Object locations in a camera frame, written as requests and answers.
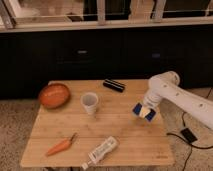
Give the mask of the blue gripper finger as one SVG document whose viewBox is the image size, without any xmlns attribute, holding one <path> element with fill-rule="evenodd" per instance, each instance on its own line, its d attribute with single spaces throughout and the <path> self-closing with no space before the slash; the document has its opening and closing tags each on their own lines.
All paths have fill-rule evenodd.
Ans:
<svg viewBox="0 0 213 171">
<path fill-rule="evenodd" d="M 151 120 L 154 118 L 154 116 L 156 115 L 156 112 L 154 110 L 151 110 L 151 112 L 145 116 L 145 118 L 151 122 Z"/>
<path fill-rule="evenodd" d="M 139 116 L 141 108 L 142 108 L 142 104 L 141 103 L 137 103 L 136 106 L 133 108 L 133 113 L 135 115 Z"/>
</svg>

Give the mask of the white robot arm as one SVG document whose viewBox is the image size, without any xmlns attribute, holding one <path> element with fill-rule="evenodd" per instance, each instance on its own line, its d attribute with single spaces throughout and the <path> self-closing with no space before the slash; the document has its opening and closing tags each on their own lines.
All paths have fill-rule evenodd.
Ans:
<svg viewBox="0 0 213 171">
<path fill-rule="evenodd" d="M 180 77 L 174 71 L 152 76 L 148 81 L 148 91 L 142 102 L 135 105 L 133 113 L 151 121 L 156 114 L 155 108 L 167 99 L 213 130 L 213 101 L 192 94 L 180 88 L 179 84 Z"/>
</svg>

